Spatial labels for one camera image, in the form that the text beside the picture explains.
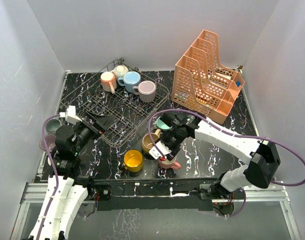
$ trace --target blue mug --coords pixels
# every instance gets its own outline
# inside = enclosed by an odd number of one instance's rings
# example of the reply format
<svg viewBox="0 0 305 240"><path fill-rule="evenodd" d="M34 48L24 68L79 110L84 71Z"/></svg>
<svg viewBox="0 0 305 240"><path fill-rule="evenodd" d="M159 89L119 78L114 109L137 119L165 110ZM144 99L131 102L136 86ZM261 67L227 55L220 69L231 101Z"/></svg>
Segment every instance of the blue mug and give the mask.
<svg viewBox="0 0 305 240"><path fill-rule="evenodd" d="M129 71L123 77L119 77L117 82L120 86L125 86L127 92L132 93L133 87L141 83L141 75L136 71Z"/></svg>

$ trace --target orange and white mug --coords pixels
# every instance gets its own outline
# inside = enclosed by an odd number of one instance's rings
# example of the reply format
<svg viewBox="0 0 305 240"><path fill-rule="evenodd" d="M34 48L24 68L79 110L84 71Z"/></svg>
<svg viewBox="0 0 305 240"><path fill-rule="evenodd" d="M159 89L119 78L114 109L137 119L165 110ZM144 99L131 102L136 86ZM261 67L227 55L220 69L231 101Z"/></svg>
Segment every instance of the orange and white mug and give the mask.
<svg viewBox="0 0 305 240"><path fill-rule="evenodd" d="M111 92L115 94L115 89L117 88L115 75L110 71L105 71L100 76L100 81L103 90L106 92Z"/></svg>

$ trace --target wall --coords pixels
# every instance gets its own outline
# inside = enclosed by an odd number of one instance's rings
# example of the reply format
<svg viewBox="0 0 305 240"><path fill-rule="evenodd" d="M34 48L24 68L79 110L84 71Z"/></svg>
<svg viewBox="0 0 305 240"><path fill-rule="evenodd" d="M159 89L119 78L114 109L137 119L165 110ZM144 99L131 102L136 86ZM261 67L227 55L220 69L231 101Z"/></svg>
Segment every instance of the wall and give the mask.
<svg viewBox="0 0 305 240"><path fill-rule="evenodd" d="M25 0L0 0L0 240L9 239L65 71Z"/></svg>
<svg viewBox="0 0 305 240"><path fill-rule="evenodd" d="M260 135L292 146L305 158L305 0L278 3L243 76ZM282 149L280 155L278 179L301 181L305 169L300 161ZM305 240L305 185L287 191Z"/></svg>
<svg viewBox="0 0 305 240"><path fill-rule="evenodd" d="M93 72L115 58L171 70L203 29L221 61L244 65L277 0L28 0L65 70Z"/></svg>

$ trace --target yellow mug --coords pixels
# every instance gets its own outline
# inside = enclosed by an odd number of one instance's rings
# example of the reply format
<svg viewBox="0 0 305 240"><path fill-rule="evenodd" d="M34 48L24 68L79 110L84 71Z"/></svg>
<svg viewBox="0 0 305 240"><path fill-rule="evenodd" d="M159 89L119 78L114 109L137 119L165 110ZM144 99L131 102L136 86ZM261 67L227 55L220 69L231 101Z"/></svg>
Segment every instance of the yellow mug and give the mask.
<svg viewBox="0 0 305 240"><path fill-rule="evenodd" d="M130 172L137 173L143 166L143 155L138 150L129 150L123 157L124 168Z"/></svg>
<svg viewBox="0 0 305 240"><path fill-rule="evenodd" d="M152 133L152 139L156 142L160 136L162 131L160 129L157 129L154 133ZM151 138L149 137L149 134L146 134L141 141L141 149L145 154L149 154L150 149L153 148L153 143L151 141Z"/></svg>

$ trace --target metal wire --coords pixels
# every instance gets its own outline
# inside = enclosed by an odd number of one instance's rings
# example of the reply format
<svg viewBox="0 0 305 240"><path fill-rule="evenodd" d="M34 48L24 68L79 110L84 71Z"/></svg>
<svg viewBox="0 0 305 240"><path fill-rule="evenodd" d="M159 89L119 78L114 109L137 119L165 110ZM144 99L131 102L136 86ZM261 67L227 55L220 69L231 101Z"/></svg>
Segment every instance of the metal wire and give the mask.
<svg viewBox="0 0 305 240"><path fill-rule="evenodd" d="M104 91L100 80L101 74L113 70L118 65L126 66L129 71L138 72L141 82L154 82L157 86L154 101L142 102L137 95L127 92L125 87L119 85L115 89L115 94ZM71 93L61 99L59 108L66 109L69 105L74 105L77 114L85 119L86 111L97 115L115 116L114 123L101 138L109 146L120 148L166 102L169 95L167 87L140 72L138 68L125 64L123 59L115 59L87 81L75 86Z"/></svg>

